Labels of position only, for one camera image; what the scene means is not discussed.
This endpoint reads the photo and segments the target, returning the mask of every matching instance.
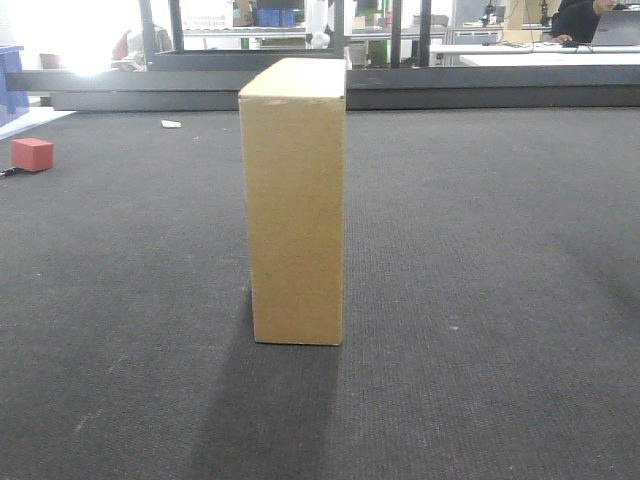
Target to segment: blue container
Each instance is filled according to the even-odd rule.
[[[280,26],[281,27],[296,26],[296,14],[292,8],[285,8],[280,11]]]
[[[280,26],[280,10],[277,8],[259,8],[258,9],[258,26],[279,27]]]
[[[0,126],[29,111],[27,92],[9,91],[7,73],[21,72],[20,50],[24,47],[0,45]]]

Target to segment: red block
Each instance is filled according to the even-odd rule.
[[[53,167],[53,143],[39,138],[19,138],[12,142],[11,161],[14,167],[39,172]]]

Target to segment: dark gray carpet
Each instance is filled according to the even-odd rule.
[[[21,135],[0,478],[640,478],[640,110],[347,123],[338,348],[253,342],[237,113]]]

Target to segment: cardboard box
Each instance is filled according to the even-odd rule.
[[[342,342],[345,69],[286,58],[239,94],[257,342]]]
[[[236,0],[233,4],[233,26],[248,27],[253,25],[253,14],[249,0]]]

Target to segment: person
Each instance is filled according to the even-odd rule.
[[[617,0],[562,0],[553,16],[551,41],[590,43],[602,14],[625,8]]]
[[[173,44],[169,38],[169,33],[158,25],[154,25],[154,30],[158,51],[166,52],[172,50]],[[111,61],[112,68],[118,68],[124,71],[146,70],[142,30],[136,32],[127,30],[124,32],[111,51]]]

